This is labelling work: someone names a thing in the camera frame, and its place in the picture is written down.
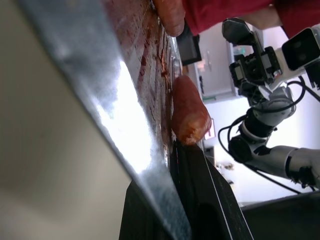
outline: cooked sausage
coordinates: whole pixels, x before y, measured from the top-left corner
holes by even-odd
[[[172,88],[172,130],[181,143],[196,144],[209,131],[211,117],[196,86],[188,76],[177,77]]]
[[[185,27],[185,9],[182,0],[152,0],[166,33],[179,36]]]

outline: stainless steel surface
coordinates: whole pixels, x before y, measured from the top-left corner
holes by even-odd
[[[163,146],[139,102],[102,3],[17,2],[165,229],[173,239],[191,239],[189,222],[164,163]]]

